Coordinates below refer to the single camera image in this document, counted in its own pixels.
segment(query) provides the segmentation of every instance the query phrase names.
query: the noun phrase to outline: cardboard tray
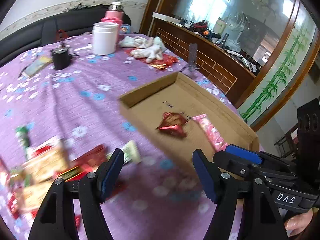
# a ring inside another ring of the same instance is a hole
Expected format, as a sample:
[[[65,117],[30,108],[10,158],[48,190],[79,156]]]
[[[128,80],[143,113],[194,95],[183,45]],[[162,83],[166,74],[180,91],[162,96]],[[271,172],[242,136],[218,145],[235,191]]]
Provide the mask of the cardboard tray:
[[[226,142],[259,151],[256,133],[227,106],[182,73],[172,73],[140,86],[119,98],[120,113],[184,171],[195,174],[192,153],[201,149],[209,161],[214,150],[206,134],[190,120],[183,127],[184,139],[161,134],[156,127],[163,112],[186,117],[206,113]]]

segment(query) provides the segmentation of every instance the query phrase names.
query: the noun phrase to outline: wallpaper border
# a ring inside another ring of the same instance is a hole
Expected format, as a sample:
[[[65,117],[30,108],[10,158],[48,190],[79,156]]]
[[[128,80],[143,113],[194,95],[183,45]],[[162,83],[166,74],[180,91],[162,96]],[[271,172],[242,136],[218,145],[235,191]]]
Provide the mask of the wallpaper border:
[[[0,40],[4,39],[5,37],[9,36],[10,34],[14,33],[15,31],[33,23],[38,20],[53,16],[55,14],[62,13],[68,9],[73,8],[74,6],[78,4],[82,5],[98,5],[98,4],[103,4],[103,5],[109,5],[111,2],[118,1],[122,2],[124,4],[124,9],[125,8],[138,8],[144,10],[146,8],[146,3],[139,3],[139,2],[134,2],[134,1],[126,1],[126,0],[77,0],[77,1],[72,1],[72,2],[65,2],[65,3],[60,3],[56,5],[52,5],[47,8],[43,8],[39,11],[33,12],[16,22],[12,23],[8,27],[6,27],[4,30],[0,31]]]

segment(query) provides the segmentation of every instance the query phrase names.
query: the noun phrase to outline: blue gripper pad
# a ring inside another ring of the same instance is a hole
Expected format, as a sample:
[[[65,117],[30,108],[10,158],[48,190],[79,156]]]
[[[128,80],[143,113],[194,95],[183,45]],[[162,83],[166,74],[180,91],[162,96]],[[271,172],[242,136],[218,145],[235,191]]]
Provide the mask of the blue gripper pad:
[[[239,146],[235,146],[233,144],[228,145],[226,147],[225,152],[231,153],[231,154],[236,155],[240,158],[244,158],[244,159],[251,161],[255,164],[260,165],[262,163],[262,159],[260,159],[258,154],[254,153],[252,151],[249,151],[247,149],[241,148]]]
[[[124,163],[124,153],[115,149],[108,162],[102,163],[96,171],[98,198],[104,203],[110,197]]]
[[[192,162],[207,198],[217,204],[222,194],[219,178],[221,171],[216,164],[207,160],[200,149],[193,152]]]

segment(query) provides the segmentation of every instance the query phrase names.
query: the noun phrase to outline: white jar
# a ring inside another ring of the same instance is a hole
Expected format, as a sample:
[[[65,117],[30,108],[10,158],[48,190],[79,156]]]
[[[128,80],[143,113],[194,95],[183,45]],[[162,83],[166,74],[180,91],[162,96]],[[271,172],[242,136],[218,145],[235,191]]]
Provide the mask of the white jar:
[[[92,29],[92,48],[96,55],[108,55],[116,51],[118,39],[117,23],[95,23]]]

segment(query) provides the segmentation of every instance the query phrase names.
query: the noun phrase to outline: wooden cabinet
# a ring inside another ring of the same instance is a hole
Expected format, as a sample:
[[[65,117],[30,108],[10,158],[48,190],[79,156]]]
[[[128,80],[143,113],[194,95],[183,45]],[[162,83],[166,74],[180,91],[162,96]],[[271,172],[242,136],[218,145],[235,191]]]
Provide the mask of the wooden cabinet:
[[[188,61],[189,44],[197,43],[199,72],[221,89],[232,104],[238,101],[255,78],[223,49],[175,24],[155,19],[151,35],[159,36],[169,50],[185,61]]]

